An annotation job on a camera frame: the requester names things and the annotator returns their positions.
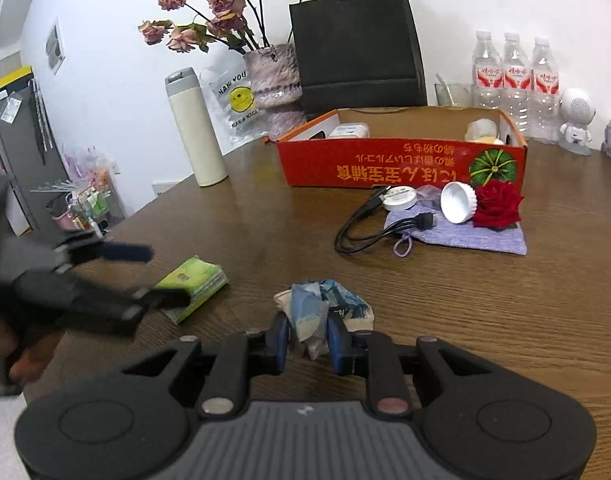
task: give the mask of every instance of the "pink vase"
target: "pink vase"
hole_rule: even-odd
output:
[[[268,46],[243,56],[256,106],[268,117],[268,135],[277,140],[305,123],[299,105],[303,96],[301,75],[293,44]]]

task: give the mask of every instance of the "white robot figurine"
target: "white robot figurine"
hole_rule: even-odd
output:
[[[567,122],[561,126],[559,145],[569,152],[589,155],[591,149],[587,143],[592,140],[592,135],[588,126],[597,111],[592,106],[588,93],[579,88],[567,89],[561,98],[561,114]]]

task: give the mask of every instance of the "crumpled cloth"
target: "crumpled cloth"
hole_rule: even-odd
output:
[[[274,301],[292,325],[294,353],[307,352],[312,360],[329,352],[326,339],[329,312],[338,313],[349,332],[374,328],[372,308],[334,280],[294,283],[290,290],[276,294]]]
[[[441,212],[421,204],[413,205],[412,208],[404,211],[390,211],[385,219],[385,227],[402,218],[412,218],[420,213],[427,212],[437,214],[437,225],[426,231],[408,229],[403,234],[404,238],[415,238],[426,244],[447,247],[480,249],[497,253],[520,254],[521,256],[527,254],[525,237],[519,225],[515,229],[493,231],[485,227],[474,227],[471,221],[464,224],[452,224],[445,219]]]

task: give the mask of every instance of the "bottle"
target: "bottle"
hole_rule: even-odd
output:
[[[503,86],[501,56],[492,44],[492,33],[476,32],[473,54],[473,102],[475,107],[499,108]]]
[[[534,92],[532,94],[532,128],[530,136],[546,144],[559,140],[559,71],[547,38],[535,39],[532,56],[534,71]]]
[[[165,78],[165,91],[199,186],[221,182],[227,168],[194,69],[184,68]]]
[[[503,47],[503,110],[516,123],[519,132],[527,135],[529,130],[528,95],[532,89],[532,66],[523,52],[519,35],[506,33]]]

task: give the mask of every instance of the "gray refrigerator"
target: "gray refrigerator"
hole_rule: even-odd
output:
[[[58,242],[64,232],[49,209],[57,193],[32,190],[69,177],[56,143],[39,125],[41,111],[37,112],[32,89],[17,91],[14,97],[21,99],[21,104],[12,124],[1,119],[8,99],[0,101],[0,162],[32,231],[47,242]]]

